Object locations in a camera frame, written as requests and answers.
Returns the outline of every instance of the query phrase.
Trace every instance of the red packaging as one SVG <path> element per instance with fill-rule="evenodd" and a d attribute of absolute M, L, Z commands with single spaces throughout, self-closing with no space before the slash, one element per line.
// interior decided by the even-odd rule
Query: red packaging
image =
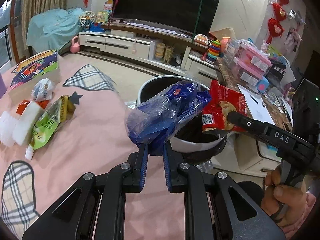
<path fill-rule="evenodd" d="M 227 115 L 231 111 L 237 111 L 247 116 L 247 108 L 244 95 L 219 85 L 217 80 L 212 80 L 210 86 L 212 100 L 202 111 L 202 132 L 212 130 L 244 131 L 227 121 Z"/>
<path fill-rule="evenodd" d="M 19 104 L 18 109 L 17 109 L 17 114 L 22 115 L 23 111 L 26 109 L 27 105 L 29 105 L 31 101 L 29 100 L 23 100 L 21 104 Z M 49 100 L 37 102 L 39 106 L 42 107 L 42 109 L 45 109 L 49 103 Z"/>

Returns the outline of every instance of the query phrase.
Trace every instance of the green snack bag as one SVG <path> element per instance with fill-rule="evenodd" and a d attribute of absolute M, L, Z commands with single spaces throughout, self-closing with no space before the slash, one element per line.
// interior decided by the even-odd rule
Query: green snack bag
<path fill-rule="evenodd" d="M 73 116 L 76 107 L 62 96 L 44 112 L 33 126 L 31 145 L 34 150 L 43 147 L 57 130 L 58 126 Z"/>

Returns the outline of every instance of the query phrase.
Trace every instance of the plaid pattern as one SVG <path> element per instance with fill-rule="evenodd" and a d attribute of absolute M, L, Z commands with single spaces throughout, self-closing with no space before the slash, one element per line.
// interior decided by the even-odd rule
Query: plaid pattern
<path fill-rule="evenodd" d="M 88 91 L 112 90 L 113 80 L 92 65 L 85 65 L 69 78 L 64 87 L 80 87 Z"/>
<path fill-rule="evenodd" d="M 4 176 L 1 218 L 18 239 L 40 216 L 35 211 L 33 175 L 31 166 L 17 161 Z"/>

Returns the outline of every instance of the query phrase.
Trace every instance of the metal screw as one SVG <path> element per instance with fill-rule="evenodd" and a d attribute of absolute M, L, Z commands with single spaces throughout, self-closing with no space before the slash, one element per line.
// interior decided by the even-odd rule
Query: metal screw
<path fill-rule="evenodd" d="M 189 169 L 190 168 L 190 165 L 188 163 L 181 163 L 180 164 L 180 168 L 186 170 L 186 169 Z"/>
<path fill-rule="evenodd" d="M 120 165 L 121 169 L 126 170 L 131 167 L 130 163 L 122 163 Z"/>
<path fill-rule="evenodd" d="M 227 177 L 227 174 L 225 172 L 223 172 L 223 171 L 219 171 L 218 172 L 218 177 L 220 179 L 225 179 Z"/>
<path fill-rule="evenodd" d="M 90 180 L 90 179 L 93 178 L 93 174 L 90 173 L 90 172 L 88 172 L 88 173 L 86 173 L 86 174 L 83 175 L 83 178 L 84 178 L 85 180 Z"/>

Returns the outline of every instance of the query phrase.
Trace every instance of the wooden table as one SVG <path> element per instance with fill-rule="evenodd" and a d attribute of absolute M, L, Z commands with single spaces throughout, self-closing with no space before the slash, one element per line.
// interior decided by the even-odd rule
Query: wooden table
<path fill-rule="evenodd" d="M 148 35 L 148 36 L 152 36 L 155 38 L 176 42 L 176 43 L 182 44 L 184 46 L 190 47 L 192 49 L 198 50 L 202 53 L 205 53 L 208 49 L 208 46 L 202 45 L 202 44 L 197 43 L 195 41 L 194 41 L 194 43 L 191 43 L 192 38 L 189 38 L 189 37 L 176 35 L 173 33 L 165 33 L 165 32 L 161 32 L 158 30 L 146 29 L 143 27 L 129 25 L 126 23 L 119 23 L 119 24 L 111 23 L 110 26 L 108 25 L 108 23 L 102 23 L 101 28 L 103 28 L 105 30 L 108 30 L 108 29 L 119 30 L 119 31 L 134 32 L 134 33 L 139 33 L 139 34 L 143 34 L 143 35 Z"/>
<path fill-rule="evenodd" d="M 227 68 L 227 66 L 224 64 L 221 58 L 217 58 L 217 60 L 219 63 L 219 69 L 220 69 L 223 81 L 225 82 L 224 85 L 227 88 L 240 92 L 238 88 L 238 84 L 245 86 L 246 83 L 243 80 L 234 77 L 231 70 Z M 265 97 L 262 97 L 262 100 L 266 104 L 266 108 L 269 111 L 269 114 L 271 115 L 272 120 L 275 122 L 275 125 L 283 130 L 287 130 L 284 125 L 285 123 L 289 128 L 289 132 L 292 132 L 292 125 L 291 125 L 291 122 L 288 120 L 287 116 L 281 113 L 278 107 L 270 103 Z M 248 114 L 248 117 L 252 118 L 252 115 L 248 107 L 247 107 L 247 114 Z"/>

